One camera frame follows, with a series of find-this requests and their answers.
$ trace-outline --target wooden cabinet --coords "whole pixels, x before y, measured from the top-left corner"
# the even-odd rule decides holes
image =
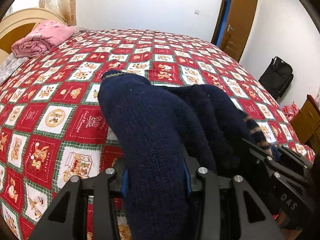
[[[320,153],[320,110],[308,95],[298,114],[290,121],[299,141]]]

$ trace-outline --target wooden door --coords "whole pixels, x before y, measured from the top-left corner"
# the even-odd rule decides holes
[[[250,34],[257,0],[231,0],[220,49],[234,60],[240,60]]]

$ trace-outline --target door handle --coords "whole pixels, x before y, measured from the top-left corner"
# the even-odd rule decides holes
[[[229,24],[229,25],[228,25],[228,28],[227,28],[227,32],[229,32],[230,30],[233,30],[233,31],[234,31],[235,29],[233,29],[233,28],[231,27],[231,25]]]
[[[314,119],[314,117],[313,117],[313,115],[311,114],[311,112],[310,112],[310,111],[308,111],[308,112],[309,112],[309,114],[311,115],[312,119]]]

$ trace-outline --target blue fabric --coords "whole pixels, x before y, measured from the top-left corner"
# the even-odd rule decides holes
[[[191,187],[181,144],[219,175],[238,168],[241,138],[254,142],[241,113],[215,86],[157,87],[115,70],[102,76],[98,100],[126,156],[124,207],[133,240],[185,239]]]
[[[277,147],[276,147],[276,146],[273,146],[273,145],[270,145],[270,149],[271,149],[271,151],[272,151],[272,155],[273,155],[275,161],[276,161],[276,162],[279,162],[281,155],[280,155]]]

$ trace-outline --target wooden headboard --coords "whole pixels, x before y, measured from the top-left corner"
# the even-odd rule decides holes
[[[0,64],[11,53],[11,46],[25,37],[43,20],[66,24],[57,14],[43,8],[16,11],[0,22]]]

